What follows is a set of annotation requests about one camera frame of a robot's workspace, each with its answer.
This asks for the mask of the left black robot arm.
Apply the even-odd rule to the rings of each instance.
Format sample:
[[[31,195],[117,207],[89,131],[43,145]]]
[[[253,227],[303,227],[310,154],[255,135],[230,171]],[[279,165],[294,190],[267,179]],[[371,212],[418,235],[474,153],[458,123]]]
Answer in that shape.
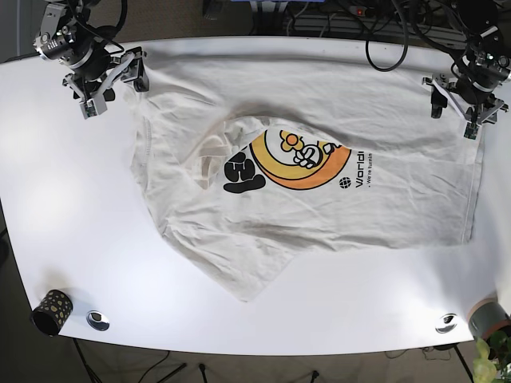
[[[466,122],[464,137],[477,138],[480,127],[497,122],[499,111],[508,112],[509,106],[495,97],[494,90],[510,81],[510,48],[498,26],[499,11],[494,1],[440,1],[440,7],[451,18],[451,25],[465,37],[461,49],[450,48],[426,36],[418,26],[420,2],[409,1],[408,10],[399,2],[392,2],[403,32],[402,54],[390,67],[379,67],[370,58],[370,42],[365,43],[366,59],[373,69],[391,72],[405,60],[410,34],[414,34],[429,47],[439,50],[452,59],[450,72],[456,81],[444,73],[422,79],[431,87],[431,117],[438,119],[449,105]]]

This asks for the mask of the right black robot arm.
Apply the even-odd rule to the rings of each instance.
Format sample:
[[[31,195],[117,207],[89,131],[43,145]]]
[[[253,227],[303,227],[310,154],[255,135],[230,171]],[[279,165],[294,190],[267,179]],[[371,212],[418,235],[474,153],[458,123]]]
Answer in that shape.
[[[144,59],[147,53],[137,46],[125,49],[115,37],[125,25],[128,3],[113,26],[89,24],[97,1],[48,1],[34,49],[46,61],[58,61],[71,70],[62,81],[73,90],[85,119],[99,116],[114,101],[113,85],[130,84],[137,93],[149,91]]]

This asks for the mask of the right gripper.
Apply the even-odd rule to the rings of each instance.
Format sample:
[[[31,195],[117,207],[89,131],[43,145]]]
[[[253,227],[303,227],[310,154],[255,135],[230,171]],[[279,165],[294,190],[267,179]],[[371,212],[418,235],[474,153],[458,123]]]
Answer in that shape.
[[[140,47],[125,51],[121,56],[106,56],[99,64],[91,64],[85,72],[70,73],[62,85],[73,91],[79,101],[82,116],[87,120],[100,116],[107,110],[107,103],[116,99],[113,85],[120,81],[131,83],[138,93],[149,91],[149,78],[145,72],[146,52]]]

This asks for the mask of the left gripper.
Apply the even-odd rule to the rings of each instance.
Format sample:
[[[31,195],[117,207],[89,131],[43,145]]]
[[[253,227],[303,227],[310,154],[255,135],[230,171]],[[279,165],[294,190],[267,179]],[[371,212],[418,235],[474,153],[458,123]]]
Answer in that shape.
[[[464,137],[475,140],[484,124],[496,124],[499,111],[507,113],[509,106],[493,94],[474,87],[460,77],[456,81],[444,73],[422,78],[422,85],[431,89],[431,117],[439,119],[448,106],[466,122]]]

